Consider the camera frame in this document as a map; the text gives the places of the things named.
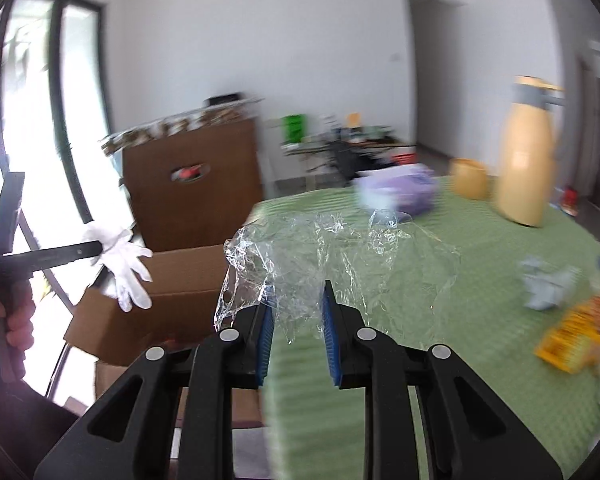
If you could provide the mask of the person left hand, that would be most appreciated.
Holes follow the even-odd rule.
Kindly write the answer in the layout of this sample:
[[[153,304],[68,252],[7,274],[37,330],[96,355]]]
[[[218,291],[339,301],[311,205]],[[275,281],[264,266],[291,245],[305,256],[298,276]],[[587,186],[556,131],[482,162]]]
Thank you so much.
[[[32,289],[29,282],[20,282],[12,288],[14,310],[7,314],[0,301],[0,319],[7,322],[6,340],[15,349],[25,352],[34,343],[31,318],[35,312]]]

